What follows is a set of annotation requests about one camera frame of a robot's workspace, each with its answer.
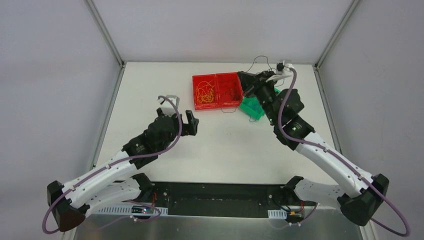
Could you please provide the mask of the green plastic bin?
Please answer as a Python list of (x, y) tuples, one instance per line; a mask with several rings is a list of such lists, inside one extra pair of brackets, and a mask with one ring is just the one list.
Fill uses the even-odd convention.
[(244, 97), (239, 108), (250, 117), (250, 121), (254, 120), (256, 122), (265, 115), (260, 102), (255, 97)]

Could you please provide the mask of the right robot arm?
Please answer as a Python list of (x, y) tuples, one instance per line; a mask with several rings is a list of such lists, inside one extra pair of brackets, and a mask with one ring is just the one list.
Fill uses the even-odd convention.
[(297, 89), (277, 93), (273, 71), (257, 74), (238, 71), (243, 96), (256, 98), (264, 110), (276, 138), (291, 150), (311, 160), (327, 173), (335, 185), (294, 176), (284, 186), (284, 200), (290, 205), (300, 201), (320, 203), (335, 209), (352, 223), (365, 226), (383, 203), (389, 179), (371, 174), (349, 161), (326, 143), (299, 115), (305, 107)]

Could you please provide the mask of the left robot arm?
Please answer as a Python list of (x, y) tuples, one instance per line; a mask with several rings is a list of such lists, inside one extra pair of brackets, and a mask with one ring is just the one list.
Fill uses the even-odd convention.
[(66, 183), (52, 181), (46, 187), (49, 209), (42, 227), (52, 215), (57, 231), (67, 232), (79, 226), (95, 211), (110, 204), (127, 200), (147, 202), (153, 189), (149, 178), (139, 169), (169, 151), (183, 136), (195, 136), (199, 119), (186, 110), (187, 123), (178, 112), (166, 114), (162, 107), (157, 117), (140, 135), (124, 144), (110, 160), (93, 168), (82, 176)]

